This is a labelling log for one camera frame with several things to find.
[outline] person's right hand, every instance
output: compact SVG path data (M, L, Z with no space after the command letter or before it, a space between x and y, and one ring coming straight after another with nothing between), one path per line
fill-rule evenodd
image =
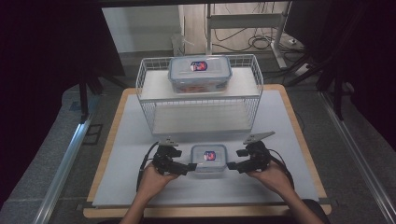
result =
M258 179L265 187L280 196L289 190L294 190L283 170L273 161L270 161L270 164L264 171L252 171L248 172L247 175Z

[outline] table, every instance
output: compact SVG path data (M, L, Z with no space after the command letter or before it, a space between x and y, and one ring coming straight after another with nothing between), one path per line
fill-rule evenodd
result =
M290 117L290 122L295 131L299 145L301 147L305 162L314 181L314 185L320 199L327 199L326 192L318 176L317 169L311 158L308 146L304 140L297 118L293 112L289 97L281 85L264 85L265 90L279 91ZM107 161L109 159L115 136L120 125L120 119L124 111L128 95L135 94L134 89L126 89L121 98L115 118L113 120L110 133L108 135L102 158L99 162L92 187L87 198L87 204L93 202L98 186L104 175ZM330 214L332 208L329 204L321 205L326 214ZM106 208L84 208L85 217L123 217L128 207L106 207ZM286 205L249 205L249 206L199 206L199 207L156 207L147 208L145 217L257 217L257 216L282 216L286 215L288 207Z

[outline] person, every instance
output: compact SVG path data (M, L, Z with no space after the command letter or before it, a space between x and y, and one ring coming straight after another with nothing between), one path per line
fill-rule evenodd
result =
M325 223L320 217L314 213L299 195L294 191L290 181L281 170L281 168L270 162L265 171L253 171L247 175L259 180L269 190L278 194L289 207L293 217L304 224L320 224ZM149 201L172 180L178 178L178 175L160 175L154 165L150 163L143 173L139 189L134 197L130 208L121 220L120 224L137 224L139 223L143 212Z

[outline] wire rack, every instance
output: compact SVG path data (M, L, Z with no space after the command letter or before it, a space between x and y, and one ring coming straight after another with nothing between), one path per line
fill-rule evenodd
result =
M254 55L227 57L233 76L221 94L174 93L167 79L172 58L142 60L136 94L153 135L251 130L262 96L262 72Z

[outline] plastic container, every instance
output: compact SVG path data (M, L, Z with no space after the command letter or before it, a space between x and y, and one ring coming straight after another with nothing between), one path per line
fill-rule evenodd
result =
M233 75L226 56L188 56L173 58L169 80L175 93L222 92Z
M197 163L196 173L222 172L227 166L227 149L224 145L193 146L191 162Z

